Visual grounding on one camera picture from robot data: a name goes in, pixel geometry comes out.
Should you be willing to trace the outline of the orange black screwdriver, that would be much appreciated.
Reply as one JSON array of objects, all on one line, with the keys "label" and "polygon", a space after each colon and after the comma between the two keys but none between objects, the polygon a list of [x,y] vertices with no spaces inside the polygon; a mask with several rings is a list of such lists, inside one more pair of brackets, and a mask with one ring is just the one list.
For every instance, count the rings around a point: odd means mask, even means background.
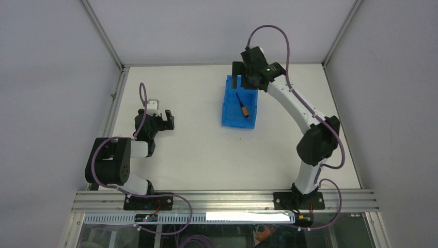
[{"label": "orange black screwdriver", "polygon": [[247,108],[246,108],[245,105],[243,104],[243,102],[242,102],[240,96],[238,95],[238,93],[236,93],[236,96],[237,96],[237,98],[238,98],[239,105],[240,105],[240,109],[241,109],[241,112],[242,112],[243,116],[244,116],[245,118],[248,118],[248,117],[249,117],[249,112],[248,112]]}]

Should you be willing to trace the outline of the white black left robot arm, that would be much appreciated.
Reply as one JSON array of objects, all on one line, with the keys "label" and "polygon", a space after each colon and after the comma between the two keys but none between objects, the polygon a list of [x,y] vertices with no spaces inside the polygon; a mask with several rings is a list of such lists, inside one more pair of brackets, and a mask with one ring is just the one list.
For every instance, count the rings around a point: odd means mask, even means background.
[{"label": "white black left robot arm", "polygon": [[135,196],[138,206],[143,210],[151,209],[155,204],[153,185],[149,180],[131,173],[131,159],[151,157],[156,147],[155,136],[175,128],[171,111],[166,110],[165,115],[166,119],[163,119],[160,111],[140,109],[135,117],[133,138],[95,139],[85,167],[86,181]]}]

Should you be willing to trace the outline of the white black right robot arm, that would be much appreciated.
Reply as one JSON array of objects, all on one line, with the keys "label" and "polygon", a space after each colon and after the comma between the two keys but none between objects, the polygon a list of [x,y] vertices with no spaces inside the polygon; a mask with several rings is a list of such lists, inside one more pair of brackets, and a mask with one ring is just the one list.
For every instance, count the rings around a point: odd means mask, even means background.
[{"label": "white black right robot arm", "polygon": [[241,76],[241,87],[263,90],[290,114],[303,136],[296,150],[301,165],[291,191],[276,196],[275,208],[297,213],[300,209],[322,209],[323,199],[317,181],[323,164],[338,147],[340,121],[336,116],[319,117],[301,93],[293,89],[287,70],[279,63],[269,64],[262,48],[247,46],[242,61],[232,63],[232,80]]}]

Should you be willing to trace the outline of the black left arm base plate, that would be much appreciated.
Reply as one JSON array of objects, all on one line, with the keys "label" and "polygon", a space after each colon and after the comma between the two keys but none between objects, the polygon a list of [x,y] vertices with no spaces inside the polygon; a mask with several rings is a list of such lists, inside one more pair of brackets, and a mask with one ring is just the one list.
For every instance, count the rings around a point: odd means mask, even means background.
[{"label": "black left arm base plate", "polygon": [[123,210],[125,211],[171,211],[174,198],[172,196],[159,196],[152,198],[125,197]]}]

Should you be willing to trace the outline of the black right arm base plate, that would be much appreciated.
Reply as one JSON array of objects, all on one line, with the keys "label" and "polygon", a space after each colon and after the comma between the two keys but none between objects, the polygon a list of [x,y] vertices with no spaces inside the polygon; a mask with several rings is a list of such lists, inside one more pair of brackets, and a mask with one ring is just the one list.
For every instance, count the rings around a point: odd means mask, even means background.
[{"label": "black right arm base plate", "polygon": [[293,192],[274,192],[273,204],[275,210],[323,210],[325,203],[321,192],[302,195]]}]

